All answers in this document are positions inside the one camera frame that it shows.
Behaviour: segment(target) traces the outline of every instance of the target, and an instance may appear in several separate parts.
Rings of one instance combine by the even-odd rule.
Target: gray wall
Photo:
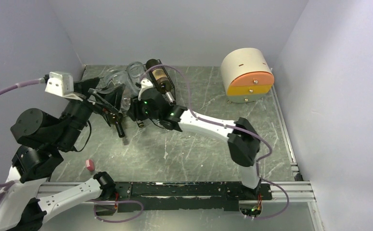
[[[46,0],[0,1],[0,89],[61,70],[79,79],[81,63]],[[9,128],[24,110],[37,107],[59,116],[66,100],[44,92],[44,85],[0,97],[0,182],[6,180],[19,147]]]
[[[308,0],[50,0],[84,64],[220,66],[256,47],[273,66]]]
[[[310,0],[274,74],[326,230],[373,230],[373,1]]]

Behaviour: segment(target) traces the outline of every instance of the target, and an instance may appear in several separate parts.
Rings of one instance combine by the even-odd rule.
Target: gray marble surface
[[[89,65],[83,79],[105,77],[114,66]],[[191,101],[192,109],[212,117],[237,120],[247,118],[256,131],[273,147],[273,154],[260,164],[260,173],[269,180],[294,180],[275,102],[271,92],[262,99],[245,104],[227,103],[219,67],[180,67],[191,85],[188,99],[185,80],[168,70],[174,81],[179,105]],[[145,121],[144,128],[125,118],[127,139],[121,139],[101,116],[90,118],[92,135],[80,153],[64,153],[64,162],[51,181],[86,181],[92,176],[85,161],[91,158],[96,171],[107,171],[115,181],[230,181],[240,180],[238,166],[231,160],[228,146],[199,134],[168,131]],[[76,142],[81,148],[89,135],[84,128]],[[262,144],[258,156],[267,153]]]

